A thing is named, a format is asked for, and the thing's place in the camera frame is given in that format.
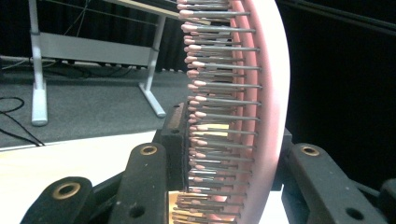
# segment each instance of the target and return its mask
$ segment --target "black bar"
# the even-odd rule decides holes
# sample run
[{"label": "black bar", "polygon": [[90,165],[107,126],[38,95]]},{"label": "black bar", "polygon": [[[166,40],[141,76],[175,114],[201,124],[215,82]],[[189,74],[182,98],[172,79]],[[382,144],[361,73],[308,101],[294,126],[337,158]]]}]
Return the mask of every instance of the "black bar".
[{"label": "black bar", "polygon": [[[322,148],[297,144],[287,162],[309,208],[306,223],[387,223]],[[293,189],[284,190],[299,197]]]},{"label": "black bar", "polygon": [[166,223],[166,179],[165,148],[155,143],[135,147],[122,175],[108,223]]},{"label": "black bar", "polygon": [[87,223],[94,204],[90,180],[66,177],[44,189],[21,223]]},{"label": "black bar", "polygon": [[188,179],[188,133],[187,104],[180,103],[168,111],[163,129],[161,144],[166,148],[168,163],[168,191],[183,190]]}]

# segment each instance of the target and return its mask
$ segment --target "metal frame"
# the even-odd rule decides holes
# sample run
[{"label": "metal frame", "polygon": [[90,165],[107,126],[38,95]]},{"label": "metal frame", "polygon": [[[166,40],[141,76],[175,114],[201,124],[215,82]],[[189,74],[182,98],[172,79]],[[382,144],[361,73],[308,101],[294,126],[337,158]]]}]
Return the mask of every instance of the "metal frame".
[{"label": "metal frame", "polygon": [[[164,10],[160,8],[158,13],[156,13],[156,10],[154,10],[155,8],[153,9],[153,7],[150,7],[148,10],[146,7],[142,7],[143,5],[137,7],[135,5],[132,6],[124,4],[122,1],[108,2],[159,15],[154,43],[151,49],[72,36],[52,35],[46,33],[40,34],[36,0],[29,0],[33,64],[35,69],[32,102],[32,124],[34,126],[44,126],[48,123],[47,88],[46,81],[43,77],[42,56],[77,59],[82,61],[146,65],[148,67],[148,78],[146,82],[139,83],[139,88],[147,98],[155,114],[159,118],[165,117],[166,114],[163,111],[163,108],[151,92],[151,84],[154,79],[155,66],[157,63],[166,17],[169,16],[174,18],[174,15],[164,13]],[[70,46],[79,46],[79,50],[73,50],[76,48],[70,49]],[[112,59],[104,59],[103,55],[108,55],[109,52],[112,55]],[[134,56],[131,52],[139,52],[139,57]]]}]

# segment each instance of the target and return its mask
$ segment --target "pink-tipped rod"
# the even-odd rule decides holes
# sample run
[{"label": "pink-tipped rod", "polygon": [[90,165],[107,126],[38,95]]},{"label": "pink-tipped rod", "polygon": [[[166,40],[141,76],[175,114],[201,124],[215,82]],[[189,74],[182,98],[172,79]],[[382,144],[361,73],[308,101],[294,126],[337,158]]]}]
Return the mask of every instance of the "pink-tipped rod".
[{"label": "pink-tipped rod", "polygon": [[244,59],[238,58],[220,58],[220,57],[193,57],[187,56],[184,60],[186,63],[193,63],[193,62],[201,62],[201,63],[235,63],[235,62],[242,62]]},{"label": "pink-tipped rod", "polygon": [[233,18],[236,16],[248,16],[249,12],[238,11],[191,11],[181,10],[179,12],[183,18]]},{"label": "pink-tipped rod", "polygon": [[200,51],[200,50],[207,50],[207,51],[260,51],[257,48],[243,48],[243,47],[224,47],[224,46],[199,46],[199,45],[189,45],[188,50],[192,52]]},{"label": "pink-tipped rod", "polygon": [[177,0],[178,4],[228,4],[228,0]]},{"label": "pink-tipped rod", "polygon": [[237,164],[235,164],[235,165],[229,165],[229,164],[221,164],[220,162],[210,162],[210,161],[189,161],[189,165],[190,166],[198,166],[198,165],[201,165],[201,166],[204,166],[204,167],[210,167],[210,168],[213,168],[213,169],[217,169],[217,168],[220,168],[220,169],[228,169],[228,168],[237,168],[238,167],[238,165]]},{"label": "pink-tipped rod", "polygon": [[192,91],[197,91],[200,93],[233,93],[233,92],[243,92],[245,90],[243,89],[236,89],[236,88],[221,88],[221,87],[206,87],[206,86],[202,86],[202,87],[196,87],[193,86],[191,84],[188,85],[189,89]]},{"label": "pink-tipped rod", "polygon": [[233,57],[230,51],[189,51],[187,48],[187,56],[219,56],[219,57]]},{"label": "pink-tipped rod", "polygon": [[218,38],[227,38],[232,39],[233,36],[231,34],[224,35],[224,34],[213,34],[213,33],[202,33],[202,32],[190,32],[192,38],[204,38],[204,39],[218,39]]},{"label": "pink-tipped rod", "polygon": [[210,206],[210,205],[203,205],[203,204],[192,204],[190,202],[188,203],[183,203],[183,202],[178,202],[176,201],[177,205],[181,205],[180,207],[183,208],[193,208],[193,209],[208,209],[208,210],[219,210],[217,206]]},{"label": "pink-tipped rod", "polygon": [[[202,192],[207,191],[207,192],[216,192],[216,191],[210,191],[210,190],[202,190]],[[236,216],[239,217],[240,214],[239,213],[227,213],[227,212],[220,212],[220,211],[216,211],[216,210],[205,210],[205,209],[191,209],[191,208],[174,208],[175,211],[184,211],[184,212],[189,212],[189,213],[202,213],[202,214],[216,214],[216,215],[226,215],[226,216]]]},{"label": "pink-tipped rod", "polygon": [[211,26],[211,25],[193,25],[193,24],[183,24],[181,29],[185,33],[189,32],[237,32],[237,33],[255,33],[254,29],[245,28],[235,28],[229,26]]},{"label": "pink-tipped rod", "polygon": [[192,79],[196,79],[196,78],[200,78],[204,81],[209,81],[209,82],[213,82],[213,81],[217,81],[217,82],[232,82],[233,78],[232,77],[213,77],[213,76],[199,76],[199,77],[195,77],[195,76],[189,76],[189,78]]},{"label": "pink-tipped rod", "polygon": [[206,129],[198,129],[196,132],[209,132],[209,133],[240,133],[240,134],[253,134],[258,135],[254,132],[246,132],[246,131],[237,131],[232,129],[214,129],[214,128],[206,128]]},{"label": "pink-tipped rod", "polygon": [[202,102],[228,103],[228,104],[236,104],[236,105],[261,105],[259,102],[255,102],[255,101],[219,99],[219,98],[204,97],[204,96],[196,96],[195,100]]},{"label": "pink-tipped rod", "polygon": [[182,10],[182,9],[216,9],[216,10],[225,10],[229,9],[230,6],[226,4],[205,4],[205,5],[184,5],[184,4],[179,4],[177,5],[177,9]]},{"label": "pink-tipped rod", "polygon": [[223,184],[223,185],[248,185],[248,182],[224,181],[224,180],[207,179],[207,178],[201,178],[201,177],[195,177],[192,181],[195,183],[212,183],[212,184]]},{"label": "pink-tipped rod", "polygon": [[236,144],[236,143],[228,143],[228,142],[217,142],[217,141],[203,141],[199,140],[197,141],[197,145],[201,147],[229,147],[229,148],[253,148],[255,149],[254,146],[246,146],[242,144]]},{"label": "pink-tipped rod", "polygon": [[189,172],[190,176],[200,176],[200,177],[210,177],[210,178],[214,178],[214,177],[221,177],[221,178],[235,178],[235,175],[222,175],[222,174],[217,174],[217,173],[208,173],[208,172],[199,172],[199,171],[195,171],[195,172]]},{"label": "pink-tipped rod", "polygon": [[235,115],[220,115],[220,114],[206,114],[203,112],[195,112],[195,116],[197,118],[203,119],[227,119],[227,120],[256,120],[260,121],[260,119],[256,117],[242,117],[242,116],[235,116]]},{"label": "pink-tipped rod", "polygon": [[196,153],[195,157],[198,159],[209,159],[209,160],[219,160],[219,161],[253,161],[253,159],[248,158],[239,158],[239,157],[231,157],[231,156],[214,156],[204,153]]},{"label": "pink-tipped rod", "polygon": [[189,151],[201,151],[201,152],[221,152],[228,153],[231,152],[227,147],[189,147]]},{"label": "pink-tipped rod", "polygon": [[200,119],[189,119],[190,124],[196,124],[196,125],[204,125],[204,124],[224,124],[224,125],[229,125],[230,121],[228,120],[218,120],[218,119],[206,119],[206,120],[200,120]]},{"label": "pink-tipped rod", "polygon": [[235,105],[235,104],[226,104],[226,103],[211,103],[211,102],[199,102],[199,101],[190,101],[191,106],[196,108],[195,111],[212,111],[216,114],[230,114],[229,112],[233,112],[236,107],[243,105]]},{"label": "pink-tipped rod", "polygon": [[260,85],[253,84],[237,84],[237,83],[221,83],[221,82],[204,82],[196,80],[193,84],[196,89],[199,87],[230,87],[230,88],[257,88],[262,89]]},{"label": "pink-tipped rod", "polygon": [[184,40],[211,40],[211,41],[219,41],[218,39],[232,39],[231,35],[185,35],[183,37]]},{"label": "pink-tipped rod", "polygon": [[192,62],[193,67],[205,67],[205,68],[221,68],[221,69],[242,69],[242,70],[258,70],[261,71],[260,67],[256,66],[245,66],[235,65],[233,63],[212,63],[212,62]]},{"label": "pink-tipped rod", "polygon": [[214,107],[215,105],[213,105],[213,107],[209,107],[209,108],[196,108],[195,110],[189,110],[190,112],[196,112],[196,111],[200,111],[200,112],[204,112],[204,113],[216,113],[216,114],[230,114],[232,112],[235,111],[235,109],[232,109],[230,107],[221,107],[223,110],[218,110],[217,108]]},{"label": "pink-tipped rod", "polygon": [[228,141],[227,136],[214,135],[214,134],[200,134],[190,137],[196,140],[214,140],[214,141]]},{"label": "pink-tipped rod", "polygon": [[219,76],[219,77],[245,77],[246,75],[239,75],[237,73],[233,72],[222,72],[221,70],[216,70],[213,72],[199,72],[197,70],[190,70],[187,72],[187,75],[192,75],[192,76]]},{"label": "pink-tipped rod", "polygon": [[192,189],[191,192],[192,193],[208,194],[208,195],[219,195],[219,196],[246,196],[246,193],[242,193],[242,192],[229,192],[229,191],[207,190],[207,189]]},{"label": "pink-tipped rod", "polygon": [[227,202],[215,202],[208,200],[192,200],[193,204],[206,204],[206,205],[227,205],[227,206],[241,206],[243,207],[243,203],[227,203]]},{"label": "pink-tipped rod", "polygon": [[186,45],[241,45],[242,42],[234,42],[234,41],[221,41],[221,40],[205,40],[205,39],[184,39],[184,44]]}]

